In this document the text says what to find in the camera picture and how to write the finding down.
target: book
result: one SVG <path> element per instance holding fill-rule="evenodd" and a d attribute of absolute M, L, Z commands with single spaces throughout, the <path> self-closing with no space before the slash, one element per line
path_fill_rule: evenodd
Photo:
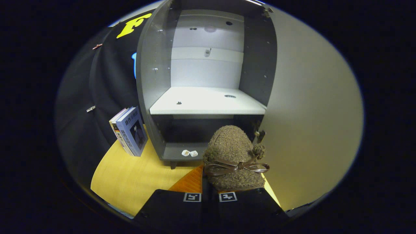
<path fill-rule="evenodd" d="M 147 135 L 144 131 L 139 107 L 132 107 L 125 112 L 117 121 L 117 127 L 124 141 L 133 152 L 134 156 L 140 157 L 147 143 Z"/>
<path fill-rule="evenodd" d="M 133 152 L 128 147 L 127 143 L 124 141 L 119 128 L 117 127 L 116 120 L 119 119 L 124 113 L 126 113 L 130 108 L 122 109 L 118 114 L 116 114 L 113 118 L 109 120 L 110 126 L 113 129 L 114 134 L 116 135 L 117 139 L 120 141 L 120 144 L 123 146 L 123 149 L 127 152 L 127 154 L 134 156 Z"/>

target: white wall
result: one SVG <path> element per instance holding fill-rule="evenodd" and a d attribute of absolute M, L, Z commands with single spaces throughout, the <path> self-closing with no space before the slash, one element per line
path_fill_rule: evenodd
<path fill-rule="evenodd" d="M 265 176 L 289 210 L 343 178 L 361 142 L 364 112 L 354 74 L 337 50 L 306 24 L 272 9 L 277 64 L 260 130 L 267 133 Z"/>
<path fill-rule="evenodd" d="M 209 57 L 205 57 L 206 50 L 210 50 Z M 184 10 L 173 38 L 171 86 L 238 89 L 243 51 L 243 16 L 214 10 Z"/>

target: yellow letter f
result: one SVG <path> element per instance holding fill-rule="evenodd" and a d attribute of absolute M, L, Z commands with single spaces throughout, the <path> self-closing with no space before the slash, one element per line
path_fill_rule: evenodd
<path fill-rule="evenodd" d="M 134 31 L 133 27 L 137 27 L 139 25 L 141 25 L 141 23 L 143 23 L 143 20 L 146 18 L 149 18 L 152 14 L 146 14 L 143 16 L 140 16 L 139 18 L 136 18 L 134 20 L 130 20 L 129 22 L 126 23 L 126 26 L 124 27 L 123 31 L 121 31 L 121 33 L 117 36 L 117 38 L 120 38 L 124 35 L 127 35 L 131 32 Z"/>

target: yellow wooden floor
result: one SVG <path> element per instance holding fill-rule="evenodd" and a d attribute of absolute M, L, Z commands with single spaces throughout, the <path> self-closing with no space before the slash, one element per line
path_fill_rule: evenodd
<path fill-rule="evenodd" d="M 179 162 L 172 170 L 168 162 L 159 159 L 148 134 L 147 137 L 149 140 L 141 157 L 128 155 L 118 140 L 114 142 L 95 170 L 91 181 L 92 191 L 131 215 L 140 211 L 156 189 L 168 190 L 202 163 Z M 279 204 L 267 180 L 265 189 Z"/>

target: pom-pom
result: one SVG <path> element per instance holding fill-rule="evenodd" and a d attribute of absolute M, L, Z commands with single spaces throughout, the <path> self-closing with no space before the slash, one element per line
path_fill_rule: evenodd
<path fill-rule="evenodd" d="M 260 160 L 266 156 L 266 147 L 262 144 L 257 144 L 253 147 L 254 156 Z"/>

